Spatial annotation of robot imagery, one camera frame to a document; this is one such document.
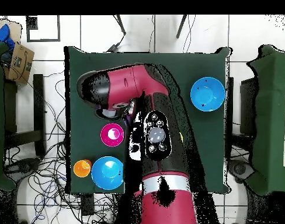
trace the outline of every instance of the floor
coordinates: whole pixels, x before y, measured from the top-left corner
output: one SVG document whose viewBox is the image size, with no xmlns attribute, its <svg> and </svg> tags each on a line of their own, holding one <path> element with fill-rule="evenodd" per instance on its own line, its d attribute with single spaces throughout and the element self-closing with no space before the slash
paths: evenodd
<svg viewBox="0 0 285 224">
<path fill-rule="evenodd" d="M 176 33 L 182 15 L 156 15 L 156 53 L 186 52 L 190 37 L 187 34 L 193 23 L 194 15 L 186 19 L 179 39 Z M 75 46 L 82 51 L 101 53 L 109 49 L 112 44 L 120 41 L 123 34 L 113 16 L 60 16 L 60 41 L 58 42 L 27 42 L 25 16 L 8 16 L 9 20 L 19 22 L 22 29 L 21 44 L 34 51 L 29 83 L 32 83 L 33 74 L 48 76 L 64 70 L 63 46 Z M 121 15 L 124 28 L 127 32 L 119 47 L 120 51 L 150 51 L 154 52 L 154 29 L 152 15 Z M 30 31 L 31 39 L 57 39 L 56 16 L 38 16 L 38 30 Z M 242 80 L 253 77 L 253 72 L 246 62 L 258 56 L 258 48 L 262 44 L 273 44 L 285 51 L 285 16 L 265 15 L 196 15 L 192 27 L 189 53 L 214 53 L 220 47 L 233 49 L 230 57 L 230 76 L 234 77 L 234 122 L 240 123 L 239 86 Z M 54 90 L 55 84 L 64 79 L 63 73 L 44 78 L 45 100 L 53 106 L 56 116 L 65 106 L 65 101 Z M 57 84 L 57 90 L 64 95 L 64 81 Z M 18 88 L 18 131 L 33 129 L 33 90 L 29 85 Z M 65 113 L 59 116 L 59 122 L 65 128 Z M 62 141 L 61 131 L 52 134 L 54 117 L 50 110 L 46 112 L 46 139 L 47 148 L 56 142 Z M 239 125 L 233 124 L 233 131 L 239 133 Z M 17 159 L 34 156 L 32 144 L 21 146 Z M 46 160 L 52 160 L 54 152 L 47 155 Z M 35 183 L 35 178 L 24 179 L 19 188 L 18 213 L 21 219 L 31 222 L 36 216 L 34 208 L 41 202 L 35 190 L 41 190 Z M 226 195 L 213 194 L 217 215 L 221 224 L 244 224 L 247 212 L 246 191 L 243 185 L 237 184 L 228 174 L 227 183 L 231 192 Z M 47 207 L 34 224 L 49 224 L 49 219 L 56 215 L 57 206 Z M 63 209 L 58 214 L 58 220 L 52 224 L 79 224 L 71 210 Z"/>
</svg>

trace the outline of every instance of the blue cup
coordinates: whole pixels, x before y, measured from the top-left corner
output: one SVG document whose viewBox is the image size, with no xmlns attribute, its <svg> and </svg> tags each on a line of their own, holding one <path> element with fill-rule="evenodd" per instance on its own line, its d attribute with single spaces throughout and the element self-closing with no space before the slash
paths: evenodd
<svg viewBox="0 0 285 224">
<path fill-rule="evenodd" d="M 92 179 L 104 190 L 114 190 L 123 183 L 123 164 L 112 156 L 98 159 L 92 166 Z"/>
<path fill-rule="evenodd" d="M 219 80 L 212 77 L 204 77 L 193 84 L 190 98 L 197 109 L 214 111 L 224 102 L 225 89 Z"/>
</svg>

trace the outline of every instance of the robot control buttons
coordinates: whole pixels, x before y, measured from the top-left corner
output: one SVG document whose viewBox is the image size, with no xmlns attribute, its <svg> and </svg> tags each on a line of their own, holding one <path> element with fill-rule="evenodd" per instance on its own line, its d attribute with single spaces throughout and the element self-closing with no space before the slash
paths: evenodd
<svg viewBox="0 0 285 224">
<path fill-rule="evenodd" d="M 164 122 L 163 122 L 162 120 L 158 120 L 158 121 L 156 122 L 156 125 L 157 125 L 158 127 L 163 126 L 163 124 L 164 124 Z"/>
<path fill-rule="evenodd" d="M 154 113 L 154 114 L 152 114 L 152 117 L 151 117 L 151 118 L 152 118 L 153 121 L 155 121 L 158 117 L 157 117 L 157 115 Z"/>
<path fill-rule="evenodd" d="M 164 143 L 159 144 L 160 151 L 166 151 L 166 145 Z"/>
<path fill-rule="evenodd" d="M 151 146 L 149 147 L 149 151 L 150 151 L 151 153 L 154 153 L 154 152 L 156 151 L 156 147 L 155 147 L 154 145 L 151 145 Z"/>
<path fill-rule="evenodd" d="M 144 148 L 146 156 L 153 161 L 167 158 L 172 151 L 168 122 L 165 115 L 154 110 L 144 119 Z"/>
<path fill-rule="evenodd" d="M 162 142 L 165 139 L 165 132 L 163 129 L 158 127 L 153 127 L 149 131 L 149 141 L 152 144 L 157 144 L 158 142 Z"/>
</svg>

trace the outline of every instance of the dark green tablecloth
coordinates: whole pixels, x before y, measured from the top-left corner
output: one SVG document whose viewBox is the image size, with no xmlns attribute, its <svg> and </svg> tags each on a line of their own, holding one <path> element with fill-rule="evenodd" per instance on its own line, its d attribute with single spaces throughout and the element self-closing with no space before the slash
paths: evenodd
<svg viewBox="0 0 285 224">
<path fill-rule="evenodd" d="M 251 159 L 256 172 L 246 183 L 259 195 L 285 192 L 285 52 L 270 45 L 262 46 L 258 58 L 249 65 L 258 79 L 259 91 Z"/>
<path fill-rule="evenodd" d="M 196 109 L 190 101 L 190 89 L 198 79 L 211 76 L 225 85 L 225 59 L 229 48 L 220 49 L 215 54 L 149 54 L 149 53 L 84 53 L 74 47 L 68 48 L 70 107 L 71 107 L 71 193 L 102 192 L 92 182 L 91 176 L 78 178 L 73 165 L 80 159 L 90 159 L 94 163 L 102 156 L 115 156 L 124 161 L 125 146 L 115 148 L 105 146 L 100 140 L 100 130 L 108 122 L 97 118 L 93 110 L 77 95 L 76 82 L 88 71 L 100 71 L 135 62 L 162 64 L 173 75 L 179 85 L 180 95 L 193 128 L 201 162 L 205 171 L 209 192 L 227 193 L 223 184 L 224 164 L 224 104 L 216 111 L 205 113 Z M 177 121 L 181 121 L 182 111 L 177 109 L 177 100 L 171 97 Z M 187 129 L 179 124 L 186 142 Z"/>
</svg>

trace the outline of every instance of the blue object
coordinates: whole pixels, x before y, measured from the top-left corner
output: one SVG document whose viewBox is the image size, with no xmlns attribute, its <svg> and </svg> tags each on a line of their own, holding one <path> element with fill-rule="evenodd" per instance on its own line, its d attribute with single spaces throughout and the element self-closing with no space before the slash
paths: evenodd
<svg viewBox="0 0 285 224">
<path fill-rule="evenodd" d="M 92 179 L 104 190 L 113 190 L 123 183 L 123 164 L 112 156 L 98 159 L 92 167 Z"/>
<path fill-rule="evenodd" d="M 193 84 L 190 98 L 197 109 L 214 111 L 224 102 L 225 89 L 219 80 L 212 77 L 204 77 Z"/>
<path fill-rule="evenodd" d="M 8 45 L 9 51 L 15 47 L 14 41 L 9 37 L 9 26 L 7 24 L 4 24 L 0 29 L 0 41 Z"/>
</svg>

